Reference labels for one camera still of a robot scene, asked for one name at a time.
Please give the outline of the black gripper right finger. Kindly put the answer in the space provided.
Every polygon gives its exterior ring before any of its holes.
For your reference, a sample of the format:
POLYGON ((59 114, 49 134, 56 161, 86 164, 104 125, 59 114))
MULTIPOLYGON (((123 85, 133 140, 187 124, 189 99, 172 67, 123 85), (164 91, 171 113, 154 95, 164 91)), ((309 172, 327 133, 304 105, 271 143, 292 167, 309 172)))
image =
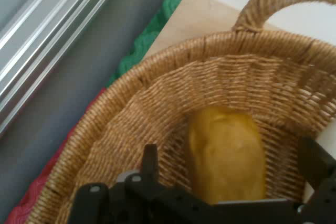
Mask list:
POLYGON ((335 223, 335 159, 305 137, 298 142, 298 168, 314 190, 300 211, 301 223, 335 223))

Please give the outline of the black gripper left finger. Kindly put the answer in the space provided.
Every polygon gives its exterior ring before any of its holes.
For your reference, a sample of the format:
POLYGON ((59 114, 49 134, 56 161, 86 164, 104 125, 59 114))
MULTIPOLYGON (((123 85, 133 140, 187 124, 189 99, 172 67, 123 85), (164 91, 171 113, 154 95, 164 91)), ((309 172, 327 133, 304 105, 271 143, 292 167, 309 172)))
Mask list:
POLYGON ((210 207, 179 188, 161 185, 157 146, 144 148, 141 167, 109 188, 103 183, 81 186, 70 223, 206 223, 210 207))

